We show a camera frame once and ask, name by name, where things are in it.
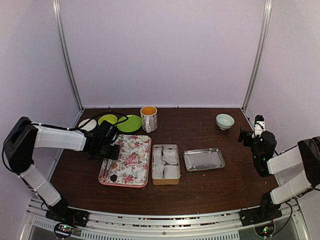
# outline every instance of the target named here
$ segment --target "pink tray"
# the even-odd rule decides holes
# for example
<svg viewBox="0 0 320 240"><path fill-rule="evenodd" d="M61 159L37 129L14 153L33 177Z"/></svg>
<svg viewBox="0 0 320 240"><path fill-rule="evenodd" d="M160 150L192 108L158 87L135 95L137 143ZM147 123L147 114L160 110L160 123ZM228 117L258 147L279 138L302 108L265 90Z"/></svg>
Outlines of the pink tray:
<svg viewBox="0 0 320 240"><path fill-rule="evenodd" d="M143 188L148 183L151 138L146 135L120 135L115 144L120 145L119 158L115 161L103 160L99 182L110 186ZM117 176L115 182L110 179L112 175Z"/></svg>

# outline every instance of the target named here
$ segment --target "wooden table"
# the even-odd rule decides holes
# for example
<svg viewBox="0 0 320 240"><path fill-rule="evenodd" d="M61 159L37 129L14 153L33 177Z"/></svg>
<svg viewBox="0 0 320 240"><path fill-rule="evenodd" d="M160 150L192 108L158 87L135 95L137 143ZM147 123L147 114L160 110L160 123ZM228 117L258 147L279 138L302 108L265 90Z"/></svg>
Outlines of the wooden table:
<svg viewBox="0 0 320 240"><path fill-rule="evenodd" d="M81 120L111 109L87 109ZM140 115L137 108L112 109ZM226 113L234 126L222 131L216 116ZM263 193L276 188L273 176L256 172L249 147L237 142L240 126L250 129L240 109L159 108L158 129L150 134L153 144L176 144L179 150L179 185L155 186L149 174L144 188L105 186L98 182L102 160L89 160L84 152L64 150L51 183L71 207L118 214L185 215L241 209L260 204ZM146 134L142 129L135 134ZM187 172L185 150L219 148L226 167Z"/></svg>

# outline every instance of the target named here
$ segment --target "green saucer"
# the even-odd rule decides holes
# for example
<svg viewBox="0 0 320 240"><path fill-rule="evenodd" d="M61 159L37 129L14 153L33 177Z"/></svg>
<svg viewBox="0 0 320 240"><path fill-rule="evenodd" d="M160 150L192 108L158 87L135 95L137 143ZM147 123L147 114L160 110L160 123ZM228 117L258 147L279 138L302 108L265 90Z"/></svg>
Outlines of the green saucer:
<svg viewBox="0 0 320 240"><path fill-rule="evenodd" d="M137 131L142 126L142 120L137 115L127 115L128 120L117 125L118 129L124 133L132 133ZM118 122L125 120L126 118L123 116L119 118Z"/></svg>

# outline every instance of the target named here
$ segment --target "stainless steel tray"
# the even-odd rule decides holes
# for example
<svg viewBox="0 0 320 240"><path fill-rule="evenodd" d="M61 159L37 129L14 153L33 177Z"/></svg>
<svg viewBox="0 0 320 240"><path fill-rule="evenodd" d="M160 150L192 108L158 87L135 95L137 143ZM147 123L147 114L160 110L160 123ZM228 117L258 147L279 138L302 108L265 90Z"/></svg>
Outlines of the stainless steel tray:
<svg viewBox="0 0 320 240"><path fill-rule="evenodd" d="M222 169L226 166L219 148L188 150L183 154L188 172Z"/></svg>

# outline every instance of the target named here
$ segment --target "ceramic bowl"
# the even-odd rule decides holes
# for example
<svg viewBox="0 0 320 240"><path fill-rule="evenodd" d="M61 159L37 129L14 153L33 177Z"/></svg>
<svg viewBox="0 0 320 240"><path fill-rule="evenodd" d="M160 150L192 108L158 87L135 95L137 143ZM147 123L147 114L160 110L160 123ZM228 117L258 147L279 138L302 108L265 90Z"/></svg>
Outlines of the ceramic bowl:
<svg viewBox="0 0 320 240"><path fill-rule="evenodd" d="M228 114L219 114L215 118L216 124L221 130L227 130L235 124L235 120L232 116Z"/></svg>

